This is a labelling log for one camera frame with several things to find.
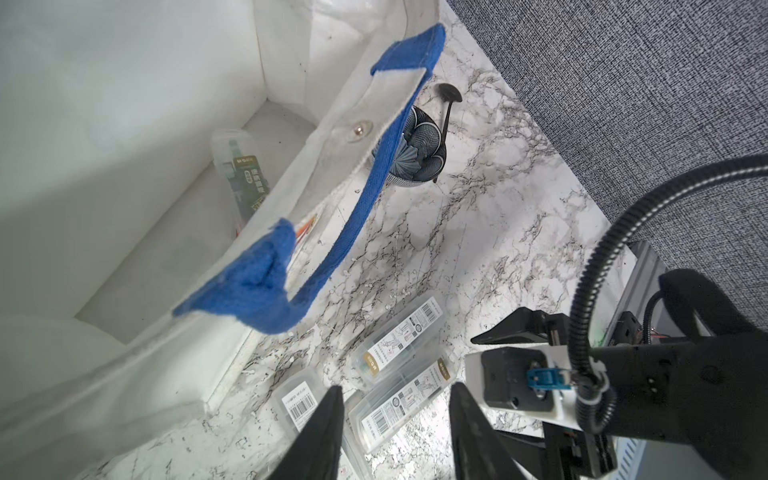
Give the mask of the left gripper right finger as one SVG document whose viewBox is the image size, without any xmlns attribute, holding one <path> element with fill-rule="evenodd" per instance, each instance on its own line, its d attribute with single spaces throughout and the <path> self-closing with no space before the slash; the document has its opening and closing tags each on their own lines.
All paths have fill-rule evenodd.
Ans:
<svg viewBox="0 0 768 480">
<path fill-rule="evenodd" d="M 450 389 L 449 419 L 457 479 L 524 479 L 465 384 Z"/>
</svg>

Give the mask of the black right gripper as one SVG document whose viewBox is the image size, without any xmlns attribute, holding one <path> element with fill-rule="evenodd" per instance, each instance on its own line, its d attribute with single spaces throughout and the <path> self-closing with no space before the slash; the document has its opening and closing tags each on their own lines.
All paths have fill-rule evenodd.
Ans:
<svg viewBox="0 0 768 480">
<path fill-rule="evenodd" d="M 545 343 L 564 346 L 569 318 L 520 307 L 490 330 L 473 337 L 474 345 Z M 498 431 L 512 459 L 537 479 L 598 479 L 618 467 L 613 439 L 542 423 L 541 438 Z"/>
</svg>

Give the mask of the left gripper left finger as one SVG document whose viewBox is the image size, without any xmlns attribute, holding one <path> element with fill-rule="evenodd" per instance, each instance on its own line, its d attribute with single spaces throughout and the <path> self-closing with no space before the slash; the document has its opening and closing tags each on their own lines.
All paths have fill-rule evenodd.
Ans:
<svg viewBox="0 0 768 480">
<path fill-rule="evenodd" d="M 284 397 L 283 404 L 301 430 L 269 478 L 337 479 L 343 436 L 342 388 L 332 386 L 317 400 L 308 385 L 300 385 Z"/>
</svg>

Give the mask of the compass case white label top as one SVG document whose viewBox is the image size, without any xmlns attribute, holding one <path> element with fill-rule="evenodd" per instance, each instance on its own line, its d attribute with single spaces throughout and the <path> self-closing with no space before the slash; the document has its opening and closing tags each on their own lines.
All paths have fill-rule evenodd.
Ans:
<svg viewBox="0 0 768 480">
<path fill-rule="evenodd" d="M 364 338 L 351 355 L 351 365 L 370 389 L 404 367 L 436 342 L 447 318 L 444 298 L 427 291 Z"/>
</svg>

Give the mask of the green label compass case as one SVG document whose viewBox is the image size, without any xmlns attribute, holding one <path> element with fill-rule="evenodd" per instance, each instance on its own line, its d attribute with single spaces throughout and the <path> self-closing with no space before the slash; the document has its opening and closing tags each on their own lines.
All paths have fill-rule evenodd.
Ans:
<svg viewBox="0 0 768 480">
<path fill-rule="evenodd" d="M 243 130 L 218 130 L 210 146 L 215 169 L 230 187 L 237 229 L 241 230 L 271 191 L 255 139 Z"/>
</svg>

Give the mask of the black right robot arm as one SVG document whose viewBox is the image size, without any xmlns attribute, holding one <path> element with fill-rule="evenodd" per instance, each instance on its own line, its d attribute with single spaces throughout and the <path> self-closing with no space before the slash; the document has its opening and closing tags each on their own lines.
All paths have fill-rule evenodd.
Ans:
<svg viewBox="0 0 768 480">
<path fill-rule="evenodd" d="M 616 396 L 608 425 L 588 433 L 576 419 L 575 376 L 559 332 L 525 348 L 523 333 L 547 321 L 519 308 L 477 336 L 465 359 L 475 404 L 451 412 L 462 478 L 597 478 L 619 465 L 616 437 L 684 444 L 724 479 L 767 475 L 767 334 L 704 275 L 671 270 L 659 300 L 680 336 L 657 344 L 600 347 Z"/>
</svg>

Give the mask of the white Doraemon canvas bag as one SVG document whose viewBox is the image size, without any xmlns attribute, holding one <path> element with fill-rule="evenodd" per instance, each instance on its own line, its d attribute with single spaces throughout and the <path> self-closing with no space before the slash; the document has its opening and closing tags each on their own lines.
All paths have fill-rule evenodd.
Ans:
<svg viewBox="0 0 768 480">
<path fill-rule="evenodd" d="M 444 45 L 436 1 L 1 5 L 1 475 L 72 479 L 214 413 L 257 334 L 188 307 L 303 242 Z M 270 186 L 237 229 L 215 131 Z"/>
</svg>

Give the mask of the blue patterned ceramic bowl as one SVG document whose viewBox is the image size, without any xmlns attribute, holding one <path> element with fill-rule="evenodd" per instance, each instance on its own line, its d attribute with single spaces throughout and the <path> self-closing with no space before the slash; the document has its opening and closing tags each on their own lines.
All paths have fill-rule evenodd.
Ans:
<svg viewBox="0 0 768 480">
<path fill-rule="evenodd" d="M 443 132 L 422 109 L 412 106 L 400 136 L 386 183 L 416 187 L 435 182 L 447 157 Z"/>
</svg>

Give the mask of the black spoon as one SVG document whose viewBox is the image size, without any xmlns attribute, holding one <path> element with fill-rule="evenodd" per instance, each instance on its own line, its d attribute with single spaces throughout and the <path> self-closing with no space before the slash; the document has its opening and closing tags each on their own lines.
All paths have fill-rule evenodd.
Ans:
<svg viewBox="0 0 768 480">
<path fill-rule="evenodd" d="M 433 182 L 436 183 L 439 175 L 442 173 L 447 163 L 447 135 L 450 123 L 451 111 L 454 103 L 462 103 L 463 96 L 456 86 L 450 83 L 439 83 L 437 85 L 437 92 L 441 100 L 447 104 L 446 111 L 443 118 L 442 134 L 441 134 L 441 146 L 438 148 L 438 152 L 442 153 L 442 166 L 437 175 L 433 178 Z"/>
</svg>

